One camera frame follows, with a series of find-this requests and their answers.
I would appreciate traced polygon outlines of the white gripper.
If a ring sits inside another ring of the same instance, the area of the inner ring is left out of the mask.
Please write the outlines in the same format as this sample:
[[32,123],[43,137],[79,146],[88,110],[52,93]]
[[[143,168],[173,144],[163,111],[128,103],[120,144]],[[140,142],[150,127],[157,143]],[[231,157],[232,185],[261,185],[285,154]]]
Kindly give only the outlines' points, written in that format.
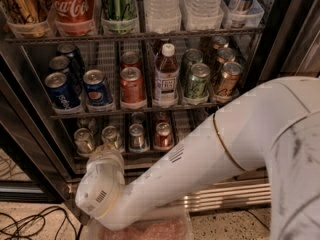
[[87,162],[87,173],[93,173],[94,178],[102,181],[112,179],[124,184],[124,159],[118,150],[100,149]]

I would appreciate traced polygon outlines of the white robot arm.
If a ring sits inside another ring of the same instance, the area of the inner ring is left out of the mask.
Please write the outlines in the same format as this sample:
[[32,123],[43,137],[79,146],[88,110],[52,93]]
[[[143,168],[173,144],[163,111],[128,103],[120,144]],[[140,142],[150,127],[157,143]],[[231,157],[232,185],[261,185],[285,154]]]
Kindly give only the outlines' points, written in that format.
[[320,79],[268,81],[217,110],[130,184],[102,150],[87,163],[76,205],[111,230],[215,182],[265,167],[271,240],[320,240]]

